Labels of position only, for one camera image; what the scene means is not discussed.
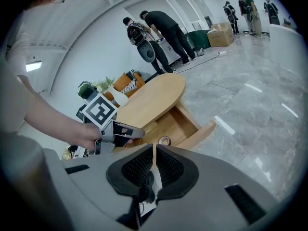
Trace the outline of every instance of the person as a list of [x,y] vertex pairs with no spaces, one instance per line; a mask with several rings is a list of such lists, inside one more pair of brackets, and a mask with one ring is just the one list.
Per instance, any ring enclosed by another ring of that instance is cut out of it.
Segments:
[[151,34],[151,29],[144,23],[139,23],[139,22],[135,22],[133,21],[131,18],[126,17],[123,19],[123,24],[125,26],[129,26],[130,24],[137,24],[138,26],[140,26],[141,28],[144,29],[145,33],[146,33],[146,40],[150,42],[150,44],[152,45],[154,52],[155,52],[155,60],[152,62],[152,66],[154,67],[154,69],[157,71],[158,74],[162,75],[164,74],[164,72],[161,70],[161,68],[159,67],[158,63],[157,63],[157,59],[159,60],[159,62],[162,64],[163,68],[168,72],[168,73],[175,73],[176,69],[172,70],[169,67],[169,62],[168,59],[163,51],[163,49],[158,45],[158,43],[155,41],[154,37]]
[[239,6],[240,6],[241,15],[244,16],[244,18],[247,22],[249,34],[255,35],[254,24],[252,23],[252,21],[249,22],[248,19],[247,19],[247,13],[249,13],[249,11],[248,11],[245,0],[239,0]]
[[223,6],[223,9],[224,9],[226,15],[228,16],[228,18],[229,18],[230,15],[233,16],[232,20],[230,21],[231,27],[233,29],[233,34],[240,34],[239,29],[237,28],[237,22],[236,21],[238,20],[238,18],[235,15],[235,9],[230,5],[230,2],[228,2],[228,1],[226,1],[226,4],[225,4],[225,6]]
[[270,0],[265,0],[264,9],[265,9],[265,12],[268,13],[269,15],[269,23],[280,25],[280,22],[278,19],[278,9],[276,5],[270,2]]
[[247,6],[251,6],[252,8],[252,21],[255,27],[256,35],[258,39],[263,38],[262,37],[262,26],[261,26],[261,20],[259,12],[256,8],[254,0],[245,0]]
[[[23,8],[29,10],[52,2],[63,3],[64,0],[27,0]],[[6,107],[0,114],[1,130],[17,132],[24,119],[32,127],[51,137],[94,149],[95,141],[101,138],[100,131],[94,124],[83,124],[65,116],[33,90],[26,72],[29,36],[23,29],[23,13],[24,11],[14,21],[0,47],[1,82],[12,86],[8,88],[10,93],[8,90],[1,90],[1,98],[6,101]]]
[[190,64],[186,52],[192,60],[196,60],[196,55],[180,29],[179,24],[166,13],[162,11],[148,12],[145,10],[140,13],[140,18],[147,23],[159,38],[165,37],[173,50],[182,58],[181,66]]

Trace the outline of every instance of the green bin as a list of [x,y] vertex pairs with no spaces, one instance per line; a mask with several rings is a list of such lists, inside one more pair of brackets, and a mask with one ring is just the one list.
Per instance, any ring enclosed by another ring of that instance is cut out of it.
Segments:
[[186,34],[188,41],[192,41],[194,44],[194,50],[199,51],[201,48],[206,49],[211,47],[208,41],[207,33],[209,30],[199,30],[194,32],[189,32]]

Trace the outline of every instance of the black pants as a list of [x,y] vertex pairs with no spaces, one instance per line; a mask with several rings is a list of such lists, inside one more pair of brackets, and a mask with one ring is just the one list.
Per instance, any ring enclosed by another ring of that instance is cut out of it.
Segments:
[[231,24],[231,27],[232,27],[232,29],[233,29],[233,33],[235,34],[235,33],[240,33],[239,32],[239,29],[237,28],[237,22],[236,22],[236,17],[234,16],[234,19],[235,19],[235,22],[234,22],[234,24]]
[[173,26],[168,31],[162,33],[173,50],[182,58],[184,63],[189,61],[185,51],[188,53],[190,58],[196,57],[179,25]]
[[157,60],[159,60],[159,62],[162,64],[163,68],[168,72],[168,73],[172,73],[172,69],[169,67],[169,62],[168,59],[163,51],[162,48],[160,48],[159,44],[157,44],[156,41],[149,41],[150,44],[152,45],[154,52],[155,52],[155,56],[156,58],[154,59],[154,61],[151,63],[152,66],[155,68],[156,72],[159,73],[160,75],[164,74],[164,71],[162,71],[158,65]]

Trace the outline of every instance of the hand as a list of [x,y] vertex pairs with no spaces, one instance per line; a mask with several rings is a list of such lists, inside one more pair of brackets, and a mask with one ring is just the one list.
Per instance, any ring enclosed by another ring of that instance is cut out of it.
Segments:
[[93,123],[82,124],[81,135],[77,145],[92,151],[94,150],[95,141],[101,138],[101,132],[96,125]]

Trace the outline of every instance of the round wooden table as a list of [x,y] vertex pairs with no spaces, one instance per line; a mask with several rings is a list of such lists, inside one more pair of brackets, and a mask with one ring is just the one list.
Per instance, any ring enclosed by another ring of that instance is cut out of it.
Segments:
[[201,127],[180,101],[185,92],[185,79],[177,74],[155,77],[130,98],[117,112],[117,121],[145,130],[142,139],[134,140],[133,147],[153,144],[163,136],[171,139],[171,146],[191,149],[209,136],[216,123]]

